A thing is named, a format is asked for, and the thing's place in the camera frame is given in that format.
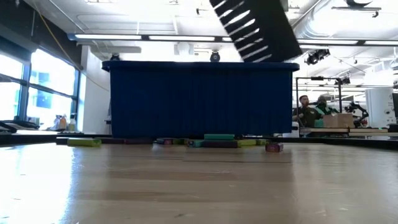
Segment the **table surface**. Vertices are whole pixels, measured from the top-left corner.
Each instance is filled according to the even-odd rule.
[[[0,223],[396,223],[398,153],[0,147]]]

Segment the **man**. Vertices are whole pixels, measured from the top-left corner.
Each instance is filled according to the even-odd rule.
[[[301,127],[314,128],[315,120],[321,119],[323,116],[314,108],[309,107],[310,101],[307,95],[299,98],[301,107],[298,108],[298,123]],[[293,121],[297,121],[297,108],[293,110]]]
[[[331,108],[328,106],[327,102],[326,102],[326,98],[324,96],[319,96],[318,98],[318,104],[315,107],[315,109],[323,115],[329,115],[332,113],[339,113],[336,109]]]

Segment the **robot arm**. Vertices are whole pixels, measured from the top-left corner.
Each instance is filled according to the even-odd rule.
[[[356,109],[358,109],[362,112],[362,116],[359,119],[357,119],[356,121],[354,121],[355,127],[357,128],[361,125],[361,121],[369,116],[369,113],[362,106],[360,106],[359,104],[356,104],[353,101],[349,104],[349,106],[344,107],[344,110],[347,113],[352,113]]]

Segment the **wooden block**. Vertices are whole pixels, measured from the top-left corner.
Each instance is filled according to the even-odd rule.
[[[156,139],[157,144],[163,144],[163,145],[171,145],[173,144],[173,138],[158,138]]]
[[[205,140],[225,140],[232,141],[234,140],[234,134],[205,134]]]
[[[243,139],[238,140],[238,143],[240,143],[241,146],[255,146],[257,141],[255,139]]]
[[[284,150],[283,143],[271,142],[266,146],[267,152],[282,152]]]
[[[183,145],[184,142],[184,139],[173,139],[173,144]]]
[[[258,145],[258,146],[266,146],[268,143],[269,142],[266,139],[257,139],[256,140],[256,145]]]
[[[68,139],[69,138],[66,138],[66,137],[57,137],[55,139],[55,143],[57,145],[67,145],[68,144]]]
[[[154,141],[151,138],[136,138],[136,139],[125,139],[125,144],[152,144]]]
[[[188,140],[187,146],[188,147],[201,147],[203,140]]]
[[[202,147],[224,147],[224,148],[237,148],[241,147],[238,141],[210,141],[204,140],[201,143]]]
[[[119,138],[95,138],[101,140],[102,144],[124,144],[124,139]]]
[[[84,139],[84,138],[69,138],[68,146],[100,147],[101,140],[99,140],[99,139]]]

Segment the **cardboard box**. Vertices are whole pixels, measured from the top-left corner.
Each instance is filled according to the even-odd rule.
[[[355,128],[352,114],[331,114],[323,117],[324,128]]]

